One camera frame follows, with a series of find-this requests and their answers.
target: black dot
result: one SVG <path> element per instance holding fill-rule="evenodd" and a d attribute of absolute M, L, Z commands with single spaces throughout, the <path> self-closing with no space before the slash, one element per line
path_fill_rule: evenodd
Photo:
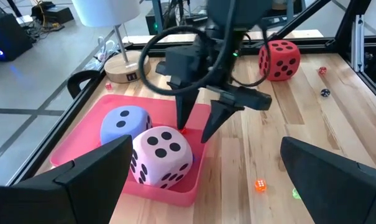
<path fill-rule="evenodd" d="M 172 176 L 169 178 L 169 181 L 175 179 L 176 177 L 177 177 L 177 174 L 172 175 Z"/>
<path fill-rule="evenodd" d="M 164 140 L 170 140 L 172 138 L 172 135 L 171 135 L 171 133 L 165 131 L 165 132 L 162 133 L 162 138 Z"/>
<path fill-rule="evenodd" d="M 133 163 L 133 165 L 136 167 L 137 166 L 137 161 L 135 161 L 134 158 L 131 159 L 131 162 Z"/>
<path fill-rule="evenodd" d="M 164 177 L 162 178 L 162 180 L 166 180 L 166 179 L 169 178 L 170 176 L 171 176 L 171 174 L 168 173 L 168 174 L 164 175 Z"/>
<path fill-rule="evenodd" d="M 138 159 L 138 154 L 137 151 L 135 151 L 135 149 L 132 150 L 132 156 L 134 156 L 135 159 Z"/>
<path fill-rule="evenodd" d="M 149 137 L 147 142 L 148 142 L 148 144 L 150 144 L 151 146 L 155 146 L 155 145 L 157 145 L 158 140 L 157 140 L 156 137 Z"/>
<path fill-rule="evenodd" d="M 146 181 L 145 174 L 142 171 L 139 172 L 139 174 L 140 174 L 140 178 L 142 178 L 143 181 Z"/>
<path fill-rule="evenodd" d="M 124 127 L 124 125 L 126 125 L 125 121 L 119 121 L 119 122 L 117 122 L 116 127 L 122 128 L 122 127 Z"/>
<path fill-rule="evenodd" d="M 165 149 L 156 149 L 155 154 L 159 158 L 164 158 L 167 156 L 167 151 Z"/>
<path fill-rule="evenodd" d="M 120 116 L 128 116 L 130 114 L 129 111 L 123 111 L 120 113 Z"/>
<path fill-rule="evenodd" d="M 184 164 L 183 166 L 181 166 L 180 168 L 180 171 L 183 171 L 184 169 L 186 169 L 188 167 L 189 164 Z"/>
<path fill-rule="evenodd" d="M 142 171 L 144 171 L 144 174 L 148 175 L 148 169 L 146 169 L 146 166 L 142 164 L 141 167 L 142 167 Z"/>
<path fill-rule="evenodd" d="M 180 179 L 182 179 L 182 177 L 183 177 L 183 175 L 179 175 L 179 176 L 175 179 L 175 181 L 179 181 Z"/>
<path fill-rule="evenodd" d="M 174 152 L 178 152 L 181 149 L 181 146 L 178 143 L 174 142 L 170 144 L 170 149 Z"/>

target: wooden tabletop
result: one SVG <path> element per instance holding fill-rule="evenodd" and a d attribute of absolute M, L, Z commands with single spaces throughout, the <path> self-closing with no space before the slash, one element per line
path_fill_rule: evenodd
<path fill-rule="evenodd" d="M 294 31 L 292 36 L 308 36 L 308 32 Z M 167 77 L 153 69 L 159 60 L 150 59 L 148 76 L 152 83 L 167 88 Z M 233 75 L 242 82 L 255 81 L 257 61 L 257 56 L 241 57 Z M 328 68 L 325 76 L 317 74 L 320 66 Z M 64 137 L 104 95 L 173 99 L 149 91 L 142 82 L 113 83 L 111 91 L 105 89 L 107 82 L 105 78 L 97 87 Z M 320 95 L 324 88 L 331 91 L 328 98 Z M 181 208 L 122 194 L 111 223 L 313 223 L 303 202 L 292 197 L 294 186 L 280 157 L 284 136 L 376 167 L 376 97 L 340 56 L 303 55 L 291 80 L 266 81 L 258 90 L 272 96 L 270 109 L 238 112 L 213 136 L 194 205 Z M 216 98 L 217 94 L 201 90 L 198 103 Z M 50 168 L 47 161 L 39 172 Z M 254 190 L 259 178 L 268 185 L 262 194 Z"/>

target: wooden table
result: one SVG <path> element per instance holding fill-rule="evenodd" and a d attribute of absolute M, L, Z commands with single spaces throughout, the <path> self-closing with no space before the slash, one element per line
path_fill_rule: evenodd
<path fill-rule="evenodd" d="M 294 37 L 316 37 L 313 30 L 294 31 Z M 168 41 L 191 40 L 191 35 Z M 130 37 L 132 42 L 149 37 Z M 150 81 L 166 88 L 166 77 L 157 75 L 151 58 Z M 317 69 L 328 73 L 319 76 Z M 242 82 L 259 78 L 257 56 L 242 57 L 233 74 Z M 142 82 L 112 84 L 105 78 L 83 107 L 64 137 L 104 95 L 120 94 L 170 99 L 157 95 Z M 328 98 L 320 91 L 328 88 Z M 287 82 L 264 82 L 258 89 L 273 103 L 268 111 L 246 109 L 236 113 L 213 136 L 206 155 L 196 202 L 189 208 L 175 207 L 122 194 L 111 223 L 313 223 L 301 200 L 292 197 L 291 183 L 280 157 L 282 137 L 293 136 L 333 153 L 376 167 L 376 97 L 336 54 L 303 55 L 298 73 Z M 201 90 L 198 102 L 209 103 L 217 94 Z M 51 168 L 48 160 L 39 173 Z M 254 181 L 263 178 L 268 189 L 254 190 Z"/>

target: concrete floor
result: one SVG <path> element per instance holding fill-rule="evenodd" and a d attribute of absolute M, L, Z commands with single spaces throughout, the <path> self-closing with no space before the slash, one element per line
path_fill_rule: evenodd
<path fill-rule="evenodd" d="M 318 29 L 326 37 L 334 36 L 349 0 L 333 1 L 298 29 Z M 110 27 L 83 26 L 70 0 L 53 2 L 69 7 L 75 21 L 36 43 L 15 61 L 0 63 L 0 185 L 8 183 L 68 108 L 72 99 L 65 89 L 65 80 L 81 70 L 96 53 L 98 36 L 107 37 L 111 33 Z M 200 2 L 193 0 L 192 8 Z M 30 14 L 29 0 L 16 4 L 23 15 Z M 6 0 L 0 0 L 0 6 L 12 12 Z M 126 23 L 129 35 L 148 34 L 145 15 L 151 8 L 151 2 L 140 5 L 141 15 Z M 366 14 L 367 35 L 376 34 L 376 15 L 372 11 L 376 12 L 376 0 Z"/>

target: pink tray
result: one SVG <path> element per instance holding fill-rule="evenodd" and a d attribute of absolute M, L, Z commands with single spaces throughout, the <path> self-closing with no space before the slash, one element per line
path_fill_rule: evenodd
<path fill-rule="evenodd" d="M 51 157 L 52 165 L 60 166 L 99 147 L 101 145 L 99 131 L 103 118 L 110 110 L 125 105 L 136 105 L 147 110 L 154 126 L 170 126 L 173 128 L 177 126 L 177 112 L 174 101 L 106 95 L 93 106 L 74 130 L 56 148 Z M 197 195 L 199 176 L 204 161 L 203 157 L 209 144 L 200 143 L 209 112 L 210 106 L 196 104 L 186 124 L 184 137 L 188 140 L 196 161 L 193 163 L 189 173 L 179 183 L 169 189 L 138 184 L 130 171 L 122 192 L 182 207 L 190 206 Z"/>

